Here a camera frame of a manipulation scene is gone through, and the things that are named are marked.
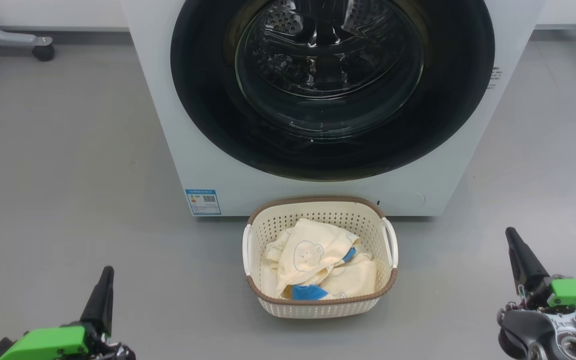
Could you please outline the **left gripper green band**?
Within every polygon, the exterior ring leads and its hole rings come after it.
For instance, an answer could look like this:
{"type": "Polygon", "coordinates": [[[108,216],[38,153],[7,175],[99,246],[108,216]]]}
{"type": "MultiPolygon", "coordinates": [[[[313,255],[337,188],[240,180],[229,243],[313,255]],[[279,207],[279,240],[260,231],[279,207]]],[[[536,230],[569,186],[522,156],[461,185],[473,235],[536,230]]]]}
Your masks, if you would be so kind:
{"type": "Polygon", "coordinates": [[[105,266],[80,317],[89,325],[39,328],[12,342],[0,360],[137,360],[123,342],[110,342],[114,314],[114,275],[105,266]]]}

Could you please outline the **cream garment with blue trim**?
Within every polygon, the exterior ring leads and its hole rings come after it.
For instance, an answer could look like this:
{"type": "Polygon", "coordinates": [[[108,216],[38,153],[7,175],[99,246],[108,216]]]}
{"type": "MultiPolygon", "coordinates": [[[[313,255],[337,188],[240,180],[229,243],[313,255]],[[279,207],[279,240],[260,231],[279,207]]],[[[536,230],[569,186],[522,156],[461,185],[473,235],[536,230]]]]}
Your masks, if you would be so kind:
{"type": "Polygon", "coordinates": [[[354,256],[335,267],[320,285],[288,287],[283,297],[275,294],[278,261],[288,239],[288,231],[281,231],[277,239],[266,244],[262,253],[260,290],[268,297],[292,301],[339,300],[348,297],[368,296],[377,287],[377,262],[365,251],[361,239],[355,244],[354,256]]]}

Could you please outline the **round black glass washer door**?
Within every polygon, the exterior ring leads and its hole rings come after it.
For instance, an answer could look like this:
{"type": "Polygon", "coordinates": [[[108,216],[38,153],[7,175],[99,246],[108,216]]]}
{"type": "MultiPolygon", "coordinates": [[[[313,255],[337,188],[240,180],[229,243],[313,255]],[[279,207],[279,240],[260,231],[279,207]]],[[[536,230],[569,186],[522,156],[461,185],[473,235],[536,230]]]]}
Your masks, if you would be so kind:
{"type": "Polygon", "coordinates": [[[240,39],[273,1],[186,0],[171,41],[173,83],[189,117],[247,166],[311,182],[388,173],[450,139],[485,95],[496,50],[485,0],[394,0],[422,39],[422,64],[323,99],[239,78],[240,39]]]}

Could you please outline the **white front-load washing machine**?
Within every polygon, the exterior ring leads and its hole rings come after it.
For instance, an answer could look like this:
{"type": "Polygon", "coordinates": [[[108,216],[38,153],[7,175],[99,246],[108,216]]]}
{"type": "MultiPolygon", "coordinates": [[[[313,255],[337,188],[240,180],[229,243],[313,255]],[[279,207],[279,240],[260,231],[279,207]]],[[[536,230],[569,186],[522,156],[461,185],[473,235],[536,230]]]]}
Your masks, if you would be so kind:
{"type": "Polygon", "coordinates": [[[494,30],[493,68],[503,71],[496,88],[487,89],[470,118],[441,146],[416,161],[367,178],[310,181],[266,173],[230,157],[189,117],[172,77],[173,31],[186,0],[121,0],[128,29],[153,100],[180,184],[215,190],[221,216],[248,216],[278,199],[350,196],[377,205],[387,216],[441,215],[498,107],[537,25],[546,0],[485,0],[494,30]],[[425,196],[424,207],[402,202],[402,193],[425,196]]]}

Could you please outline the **blue energy label sticker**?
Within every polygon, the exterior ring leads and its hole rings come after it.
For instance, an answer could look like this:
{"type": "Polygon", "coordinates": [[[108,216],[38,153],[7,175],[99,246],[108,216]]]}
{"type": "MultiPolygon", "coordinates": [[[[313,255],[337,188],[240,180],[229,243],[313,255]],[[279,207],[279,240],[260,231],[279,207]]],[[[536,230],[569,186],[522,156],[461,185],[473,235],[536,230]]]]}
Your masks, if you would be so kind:
{"type": "Polygon", "coordinates": [[[221,216],[221,207],[214,189],[185,189],[190,214],[195,217],[221,216]]]}

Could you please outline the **cream perforated laundry basket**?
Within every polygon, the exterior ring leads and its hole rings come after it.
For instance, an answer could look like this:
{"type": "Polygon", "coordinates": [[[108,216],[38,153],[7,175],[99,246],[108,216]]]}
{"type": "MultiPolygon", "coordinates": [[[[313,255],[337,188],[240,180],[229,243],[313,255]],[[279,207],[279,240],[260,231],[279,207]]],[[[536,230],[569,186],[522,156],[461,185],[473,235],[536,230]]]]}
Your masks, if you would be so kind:
{"type": "Polygon", "coordinates": [[[368,312],[394,285],[399,253],[393,225],[369,200],[353,196],[309,196],[265,203],[247,219],[242,236],[242,260],[250,290],[272,316],[284,319],[328,319],[368,312]],[[280,232],[295,227],[299,219],[332,224],[360,239],[377,263],[375,292],[338,300],[281,300],[260,289],[263,251],[280,232]]]}

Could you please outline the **grey metal leg with caster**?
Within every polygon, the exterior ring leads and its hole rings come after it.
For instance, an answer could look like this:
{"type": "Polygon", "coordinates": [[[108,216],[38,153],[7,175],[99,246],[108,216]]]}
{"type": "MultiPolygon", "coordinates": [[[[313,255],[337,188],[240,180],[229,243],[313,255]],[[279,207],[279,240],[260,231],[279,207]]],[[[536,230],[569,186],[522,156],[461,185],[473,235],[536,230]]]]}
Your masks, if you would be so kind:
{"type": "Polygon", "coordinates": [[[7,32],[0,29],[0,46],[32,47],[32,55],[41,62],[49,62],[55,58],[53,39],[47,36],[7,32]]]}

